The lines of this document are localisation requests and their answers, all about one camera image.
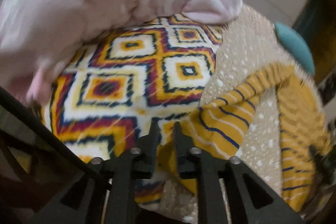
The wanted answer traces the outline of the yellow striped knit garment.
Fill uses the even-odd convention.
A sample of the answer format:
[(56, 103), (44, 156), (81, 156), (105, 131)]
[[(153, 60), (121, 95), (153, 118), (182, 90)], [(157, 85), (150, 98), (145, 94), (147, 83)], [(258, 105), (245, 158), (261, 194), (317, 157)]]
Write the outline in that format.
[(276, 89), (280, 118), (281, 195), (294, 211), (300, 211), (316, 172), (309, 147), (326, 156), (331, 151), (331, 137), (313, 92), (296, 76), (293, 66), (268, 64), (230, 92), (192, 111), (180, 125), (197, 147), (228, 159), (240, 148), (261, 97), (271, 88)]

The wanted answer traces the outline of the geometric patterned blanket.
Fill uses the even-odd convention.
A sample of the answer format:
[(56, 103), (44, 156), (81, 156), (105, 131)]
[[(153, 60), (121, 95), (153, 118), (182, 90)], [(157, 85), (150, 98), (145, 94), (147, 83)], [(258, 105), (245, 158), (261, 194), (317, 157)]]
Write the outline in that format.
[(176, 14), (100, 37), (55, 81), (43, 124), (85, 162), (133, 148), (152, 121), (163, 147), (175, 122), (198, 107), (224, 30)]

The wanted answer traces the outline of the teal pillow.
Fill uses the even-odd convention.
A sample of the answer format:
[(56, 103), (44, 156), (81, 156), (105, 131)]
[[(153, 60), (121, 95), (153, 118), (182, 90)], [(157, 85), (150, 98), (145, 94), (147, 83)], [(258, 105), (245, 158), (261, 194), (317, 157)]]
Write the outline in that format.
[(281, 22), (274, 23), (274, 32), (279, 43), (294, 57), (299, 65), (309, 75), (315, 76), (313, 56), (303, 37), (293, 28)]

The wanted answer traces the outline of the beige dotted quilt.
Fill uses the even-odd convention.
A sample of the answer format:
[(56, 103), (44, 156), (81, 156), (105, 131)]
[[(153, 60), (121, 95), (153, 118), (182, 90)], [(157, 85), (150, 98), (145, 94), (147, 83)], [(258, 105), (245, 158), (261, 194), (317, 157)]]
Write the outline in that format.
[[(279, 61), (294, 65), (295, 73), (319, 99), (313, 79), (277, 42), (274, 24), (252, 7), (244, 5), (238, 18), (223, 32), (223, 42), (216, 53), (215, 73), (206, 84), (200, 106), (230, 91), (248, 75), (265, 65)], [(256, 172), (277, 194), (282, 190), (279, 112), (276, 91), (267, 91), (256, 109), (238, 157)], [(165, 182), (159, 214), (183, 223), (197, 223), (197, 198), (175, 178)]]

